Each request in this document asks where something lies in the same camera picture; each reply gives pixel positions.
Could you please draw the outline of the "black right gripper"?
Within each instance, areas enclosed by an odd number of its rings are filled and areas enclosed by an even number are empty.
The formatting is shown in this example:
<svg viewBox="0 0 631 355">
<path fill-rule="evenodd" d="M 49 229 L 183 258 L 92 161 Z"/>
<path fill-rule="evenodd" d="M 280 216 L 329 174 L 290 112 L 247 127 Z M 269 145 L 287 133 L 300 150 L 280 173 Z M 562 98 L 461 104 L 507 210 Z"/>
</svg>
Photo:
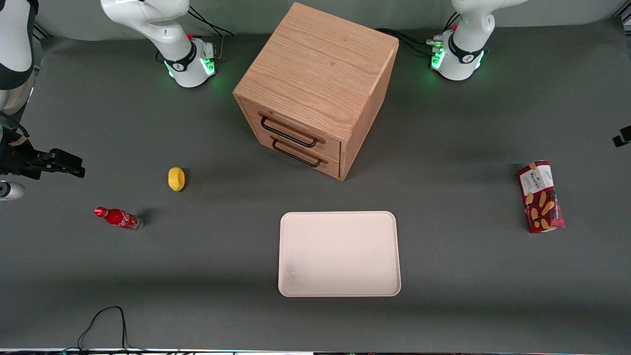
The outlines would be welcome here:
<svg viewBox="0 0 631 355">
<path fill-rule="evenodd" d="M 30 179 L 41 179 L 41 174 L 64 173 L 77 178 L 84 178 L 86 169 L 82 167 L 82 159 L 67 151 L 54 148 L 49 151 L 49 163 L 39 160 L 40 151 L 34 149 L 30 140 L 17 140 L 16 146 L 9 140 L 1 141 L 0 170 L 2 175 L 25 176 Z"/>
</svg>

